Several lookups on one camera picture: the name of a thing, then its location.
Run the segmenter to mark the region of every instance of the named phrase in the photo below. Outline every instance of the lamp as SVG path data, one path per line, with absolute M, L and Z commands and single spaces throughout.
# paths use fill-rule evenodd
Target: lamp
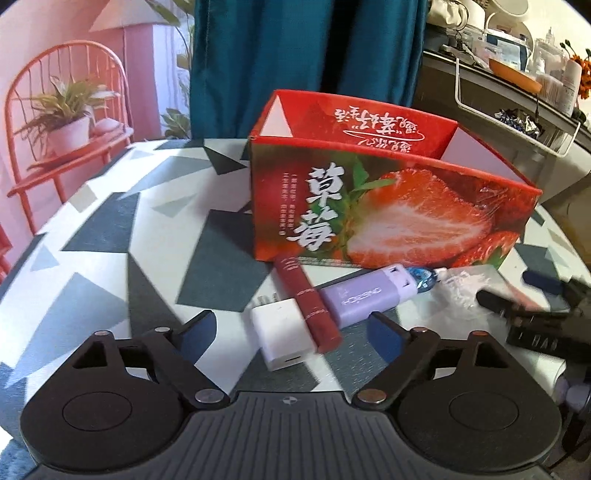
M 158 15 L 145 0 L 111 0 L 96 17 L 90 28 L 91 32 L 123 29 L 123 65 L 127 66 L 127 45 L 125 29 L 133 25 L 168 25 L 168 22 Z

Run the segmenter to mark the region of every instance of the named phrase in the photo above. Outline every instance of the white curtain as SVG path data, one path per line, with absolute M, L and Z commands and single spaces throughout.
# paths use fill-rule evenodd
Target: white curtain
M 160 3 L 175 13 L 181 27 L 177 30 L 168 25 L 154 26 L 154 79 L 158 111 L 162 115 L 167 108 L 173 108 L 189 115 L 189 71 L 177 66 L 177 55 L 186 54 L 185 42 L 188 45 L 193 19 L 179 10 L 172 0 L 160 0 Z

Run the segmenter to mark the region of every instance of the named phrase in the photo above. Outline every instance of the teal curtain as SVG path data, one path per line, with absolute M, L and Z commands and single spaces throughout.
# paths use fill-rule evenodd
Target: teal curtain
M 197 0 L 195 8 L 193 138 L 246 138 L 273 90 L 319 89 L 332 0 Z
M 427 11 L 427 0 L 361 0 L 338 93 L 410 106 Z

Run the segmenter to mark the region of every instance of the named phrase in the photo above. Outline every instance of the silver screw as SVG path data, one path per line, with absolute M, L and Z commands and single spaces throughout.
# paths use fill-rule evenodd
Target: silver screw
M 214 388 L 205 388 L 195 393 L 195 400 L 199 403 L 219 403 L 224 399 L 224 392 Z
M 371 403 L 377 405 L 386 400 L 387 395 L 385 392 L 378 390 L 377 388 L 366 388 L 357 394 L 357 398 L 363 403 Z

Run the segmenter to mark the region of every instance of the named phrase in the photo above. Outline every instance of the round black disc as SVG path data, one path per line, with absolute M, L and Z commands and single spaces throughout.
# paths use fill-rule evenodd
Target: round black disc
M 164 449 L 183 409 L 157 383 L 100 368 L 51 378 L 25 406 L 22 436 L 40 463 L 65 471 L 117 470 Z
M 435 463 L 494 473 L 540 460 L 560 433 L 560 413 L 533 380 L 506 369 L 459 371 L 414 387 L 397 420 L 410 443 Z

